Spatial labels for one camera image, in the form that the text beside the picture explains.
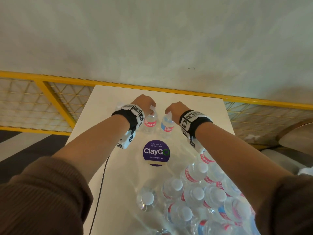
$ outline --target gray wall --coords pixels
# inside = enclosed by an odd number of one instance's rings
[[[313,0],[0,0],[0,70],[313,103]]]

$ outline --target ribbed brown sleeve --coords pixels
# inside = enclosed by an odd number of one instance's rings
[[[83,234],[92,200],[75,167],[42,157],[0,186],[0,234]]]
[[[313,177],[283,178],[261,205],[255,221],[262,235],[313,234]]]

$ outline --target sleeve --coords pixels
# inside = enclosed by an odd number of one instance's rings
[[[303,235],[313,231],[313,177],[283,178],[256,214],[262,235]]]
[[[0,186],[0,234],[83,234],[92,200],[75,167],[39,158]]]

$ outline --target black cable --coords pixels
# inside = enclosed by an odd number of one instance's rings
[[[100,192],[99,192],[99,197],[98,197],[98,202],[97,202],[97,206],[96,206],[94,218],[92,219],[92,224],[91,224],[91,227],[90,227],[89,235],[91,235],[92,226],[94,225],[94,221],[95,221],[95,218],[96,218],[96,213],[97,213],[97,209],[98,209],[98,205],[99,205],[99,201],[100,201],[100,195],[101,195],[101,191],[102,191],[104,173],[105,173],[106,165],[108,164],[109,158],[110,158],[110,156],[109,156],[108,159],[106,160],[106,163],[105,163],[105,166],[104,166],[103,176],[102,176],[102,181],[101,181],[101,186],[100,186]]]

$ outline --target yellow wire mesh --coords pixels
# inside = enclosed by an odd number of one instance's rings
[[[252,144],[277,145],[285,128],[313,118],[313,110],[225,102],[236,136]]]
[[[31,80],[0,78],[0,126],[71,132]]]
[[[78,120],[93,90],[90,86],[49,82],[65,108],[75,121]]]

